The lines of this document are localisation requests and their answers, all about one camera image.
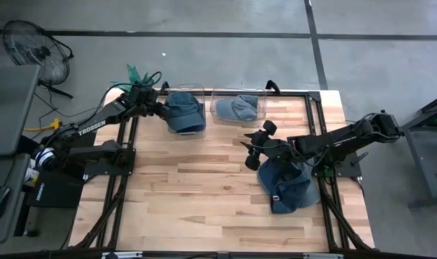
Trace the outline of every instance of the clear plastic bin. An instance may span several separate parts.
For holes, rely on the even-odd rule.
[[[205,136],[205,128],[206,128],[206,114],[205,114],[205,96],[204,96],[204,86],[200,83],[191,83],[191,84],[181,84],[175,86],[169,86],[166,89],[167,94],[172,94],[176,91],[185,91],[190,93],[194,98],[199,102],[199,105],[202,106],[202,116],[204,119],[204,128],[200,131],[191,131],[191,132],[176,132],[175,130],[168,128],[168,131],[172,133],[177,140],[193,140],[198,138],[203,138]]]
[[[210,113],[215,124],[259,127],[266,117],[266,91],[214,88]]]

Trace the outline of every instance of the wooden table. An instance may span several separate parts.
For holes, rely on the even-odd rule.
[[[110,91],[107,101],[119,94],[119,90]],[[345,126],[339,92],[320,94],[327,129]],[[249,140],[244,133],[257,129],[214,124],[209,107],[210,98],[206,97],[207,128],[200,140],[175,140],[164,121],[140,118],[135,169],[127,186],[117,249],[327,251],[321,205],[292,214],[272,214],[256,172],[244,165],[247,150],[239,143]],[[305,109],[303,98],[269,97],[266,119],[278,127],[274,137],[308,135]],[[116,139],[118,128],[109,125],[99,129],[95,144]],[[85,185],[70,245],[81,241],[99,218],[107,181],[107,176],[97,176]],[[373,247],[360,188],[348,178],[339,178],[338,188],[346,219]],[[340,244],[337,221],[332,223]]]

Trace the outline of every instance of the denim cap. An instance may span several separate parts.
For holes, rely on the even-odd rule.
[[[269,194],[271,211],[292,213],[319,202],[320,195],[311,177],[312,168],[304,163],[267,160],[258,169],[258,179]]]
[[[203,106],[190,93],[173,92],[167,96],[165,105],[170,108],[167,125],[172,130],[204,128]]]
[[[252,121],[256,118],[258,96],[238,95],[234,99],[217,101],[217,116],[222,119]]]

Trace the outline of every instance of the fan stand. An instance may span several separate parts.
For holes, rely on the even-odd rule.
[[[51,92],[54,92],[54,93],[56,93],[56,94],[60,94],[60,95],[62,95],[62,96],[68,97],[68,98],[70,98],[70,99],[74,98],[74,96],[72,96],[72,95],[70,95],[70,94],[68,94],[68,93],[66,93],[66,92],[64,92],[64,91],[61,91],[61,90],[59,90],[59,89],[56,89],[55,87],[53,87],[53,85],[52,85],[51,83],[43,83],[43,82],[39,82],[39,84],[40,84],[41,86],[45,86],[48,90],[50,90]]]

